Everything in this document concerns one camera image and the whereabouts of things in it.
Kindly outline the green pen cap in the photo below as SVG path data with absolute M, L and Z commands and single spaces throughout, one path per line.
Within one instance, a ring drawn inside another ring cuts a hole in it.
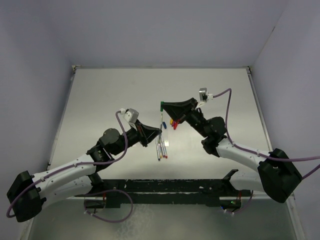
M 161 111 L 161 112 L 163 112 L 163 104 L 164 104 L 164 102 L 161 101 L 161 102 L 160 102 L 160 111 Z

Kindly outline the green marker pen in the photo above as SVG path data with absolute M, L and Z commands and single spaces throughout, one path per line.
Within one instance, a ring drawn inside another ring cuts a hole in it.
M 160 130 L 163 129 L 163 109 L 160 109 Z

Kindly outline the blue marker pen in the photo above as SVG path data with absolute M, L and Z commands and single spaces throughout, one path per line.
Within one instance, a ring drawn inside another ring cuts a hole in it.
M 159 143 L 158 143 L 158 137 L 155 138 L 155 147 L 156 147 L 157 159 L 158 159 L 158 161 L 160 161 L 161 154 L 160 154 L 160 148 L 159 148 Z

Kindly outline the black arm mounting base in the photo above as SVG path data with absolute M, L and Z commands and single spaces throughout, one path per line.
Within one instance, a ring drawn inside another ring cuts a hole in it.
M 205 205 L 223 209 L 239 209 L 241 198 L 250 190 L 236 190 L 231 185 L 231 170 L 222 179 L 101 179 L 93 174 L 92 199 L 86 198 L 88 209 L 119 208 L 122 204 Z

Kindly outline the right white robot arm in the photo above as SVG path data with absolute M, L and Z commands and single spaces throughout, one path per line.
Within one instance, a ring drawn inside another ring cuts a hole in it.
M 221 116 L 206 119 L 194 98 L 182 102 L 161 102 L 160 108 L 177 124 L 187 122 L 204 139 L 203 149 L 218 158 L 233 160 L 255 174 L 245 180 L 234 177 L 222 183 L 228 196 L 239 190 L 265 192 L 272 200 L 284 203 L 302 181 L 302 175 L 283 150 L 259 151 L 231 141 L 225 120 Z

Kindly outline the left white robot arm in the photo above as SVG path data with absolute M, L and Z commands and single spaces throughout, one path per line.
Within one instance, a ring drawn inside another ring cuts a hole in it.
M 6 217 L 22 223 L 60 200 L 98 196 L 103 191 L 99 171 L 121 160 L 135 144 L 147 147 L 161 132 L 160 128 L 136 120 L 122 133 L 107 129 L 96 145 L 69 163 L 34 174 L 27 170 L 19 173 L 6 194 L 10 203 Z

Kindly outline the red pen cap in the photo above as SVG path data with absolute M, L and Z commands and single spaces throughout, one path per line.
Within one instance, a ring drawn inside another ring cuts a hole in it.
M 177 128 L 178 124 L 179 124 L 179 123 L 178 123 L 177 121 L 174 122 L 174 125 L 173 125 L 173 129 L 174 129 L 174 130 Z

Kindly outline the purple marker pen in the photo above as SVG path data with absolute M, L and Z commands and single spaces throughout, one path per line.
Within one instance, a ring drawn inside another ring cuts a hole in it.
M 167 155 L 166 155 L 166 151 L 165 151 L 165 146 L 163 144 L 163 140 L 161 137 L 159 138 L 159 143 L 160 143 L 160 147 L 161 147 L 162 157 L 166 158 Z

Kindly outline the yellow marker pen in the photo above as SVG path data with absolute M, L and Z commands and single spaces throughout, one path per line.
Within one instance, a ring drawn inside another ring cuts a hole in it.
M 162 156 L 161 145 L 160 145 L 160 137 L 159 136 L 158 136 L 158 139 L 157 139 L 157 148 L 158 148 L 158 152 L 159 152 L 159 158 L 162 159 L 163 156 Z

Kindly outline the red marker pen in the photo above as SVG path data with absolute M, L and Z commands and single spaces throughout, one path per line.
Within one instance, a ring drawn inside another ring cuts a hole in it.
M 161 137 L 161 144 L 162 144 L 164 157 L 167 159 L 168 158 L 168 153 L 167 153 L 167 150 L 166 150 L 166 145 L 165 145 L 165 141 L 164 141 L 163 137 Z

